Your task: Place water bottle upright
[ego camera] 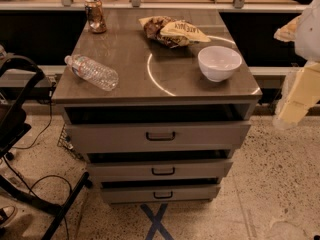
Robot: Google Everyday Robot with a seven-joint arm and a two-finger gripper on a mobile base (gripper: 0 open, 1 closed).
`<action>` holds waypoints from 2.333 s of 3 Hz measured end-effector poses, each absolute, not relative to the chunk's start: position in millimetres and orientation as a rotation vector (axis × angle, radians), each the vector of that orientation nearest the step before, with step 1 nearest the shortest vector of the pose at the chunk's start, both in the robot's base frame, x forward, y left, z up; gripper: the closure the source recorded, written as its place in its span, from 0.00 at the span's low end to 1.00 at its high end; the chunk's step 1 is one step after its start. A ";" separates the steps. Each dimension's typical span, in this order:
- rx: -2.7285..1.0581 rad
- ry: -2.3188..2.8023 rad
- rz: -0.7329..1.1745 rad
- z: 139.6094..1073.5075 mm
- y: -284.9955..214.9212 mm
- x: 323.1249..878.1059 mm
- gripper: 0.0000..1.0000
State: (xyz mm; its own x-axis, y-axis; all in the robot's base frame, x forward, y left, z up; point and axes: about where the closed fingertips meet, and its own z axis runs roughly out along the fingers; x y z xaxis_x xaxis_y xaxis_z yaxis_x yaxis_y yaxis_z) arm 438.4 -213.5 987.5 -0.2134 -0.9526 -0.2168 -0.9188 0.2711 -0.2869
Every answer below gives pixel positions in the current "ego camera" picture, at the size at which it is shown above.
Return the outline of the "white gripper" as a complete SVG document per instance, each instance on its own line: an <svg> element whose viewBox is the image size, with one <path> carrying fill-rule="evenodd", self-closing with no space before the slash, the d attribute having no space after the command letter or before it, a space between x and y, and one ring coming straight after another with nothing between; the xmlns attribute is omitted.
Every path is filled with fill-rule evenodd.
<svg viewBox="0 0 320 240"><path fill-rule="evenodd" d="M308 61L303 68L290 72L284 81L282 98L273 117L273 126L286 130L304 118L320 101L320 0L313 0L286 25L278 28L274 38L282 42L295 40L295 53Z"/></svg>

